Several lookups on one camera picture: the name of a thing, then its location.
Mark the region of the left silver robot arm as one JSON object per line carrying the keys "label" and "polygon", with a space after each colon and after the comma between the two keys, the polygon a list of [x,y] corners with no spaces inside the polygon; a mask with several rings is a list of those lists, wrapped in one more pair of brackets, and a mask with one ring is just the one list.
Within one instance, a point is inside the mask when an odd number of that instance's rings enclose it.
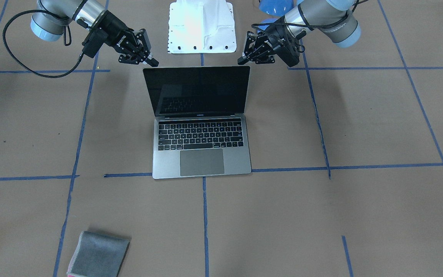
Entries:
{"label": "left silver robot arm", "polygon": [[358,3],[357,0],[303,0],[273,22],[253,23],[255,31],[247,32],[237,63],[272,64],[278,56],[293,67],[305,50],[300,40],[313,30],[320,30],[340,48],[350,47],[362,34],[353,15]]}

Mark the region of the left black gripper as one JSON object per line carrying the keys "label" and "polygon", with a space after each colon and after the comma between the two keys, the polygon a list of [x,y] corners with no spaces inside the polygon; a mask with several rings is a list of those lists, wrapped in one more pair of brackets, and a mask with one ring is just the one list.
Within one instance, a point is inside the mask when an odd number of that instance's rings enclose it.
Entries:
{"label": "left black gripper", "polygon": [[247,32],[245,53],[238,58],[238,65],[273,64],[276,55],[289,67],[300,62],[303,49],[298,41],[303,37],[302,24],[253,23],[251,27],[257,32]]}

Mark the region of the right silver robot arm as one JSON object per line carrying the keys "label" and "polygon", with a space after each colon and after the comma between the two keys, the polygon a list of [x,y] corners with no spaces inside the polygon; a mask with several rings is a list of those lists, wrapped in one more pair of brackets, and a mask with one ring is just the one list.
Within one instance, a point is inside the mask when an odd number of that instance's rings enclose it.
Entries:
{"label": "right silver robot arm", "polygon": [[30,29],[40,39],[55,42],[72,21],[88,30],[82,43],[84,55],[95,57],[105,44],[120,54],[120,63],[159,65],[151,55],[146,30],[129,28],[96,0],[38,0]]}

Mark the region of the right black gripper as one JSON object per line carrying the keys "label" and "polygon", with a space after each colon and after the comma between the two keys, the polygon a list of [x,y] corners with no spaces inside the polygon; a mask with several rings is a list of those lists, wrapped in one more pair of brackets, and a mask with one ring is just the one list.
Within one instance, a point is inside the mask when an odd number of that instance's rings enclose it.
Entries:
{"label": "right black gripper", "polygon": [[110,11],[102,14],[98,27],[108,35],[105,44],[120,54],[119,63],[133,65],[143,63],[154,68],[159,66],[159,61],[151,55],[151,44],[144,28],[138,31],[132,30]]}

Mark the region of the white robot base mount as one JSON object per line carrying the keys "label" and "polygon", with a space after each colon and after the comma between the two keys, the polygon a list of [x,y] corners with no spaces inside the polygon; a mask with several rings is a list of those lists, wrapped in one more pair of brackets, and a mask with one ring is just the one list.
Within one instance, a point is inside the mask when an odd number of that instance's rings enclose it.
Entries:
{"label": "white robot base mount", "polygon": [[233,5],[225,0],[176,0],[169,7],[167,52],[236,51]]}

